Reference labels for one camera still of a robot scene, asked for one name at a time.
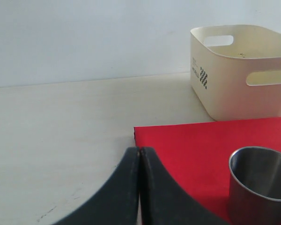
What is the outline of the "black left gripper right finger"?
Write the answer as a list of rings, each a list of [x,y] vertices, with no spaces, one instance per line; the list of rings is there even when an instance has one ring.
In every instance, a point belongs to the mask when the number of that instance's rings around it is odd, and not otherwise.
[[[140,148],[139,193],[144,225],[227,224],[179,186],[151,147]]]

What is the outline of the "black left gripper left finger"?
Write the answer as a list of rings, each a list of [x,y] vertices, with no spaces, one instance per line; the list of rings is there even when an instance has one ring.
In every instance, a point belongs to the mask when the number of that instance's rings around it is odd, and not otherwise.
[[[140,150],[126,149],[120,163],[102,187],[56,225],[137,224]]]

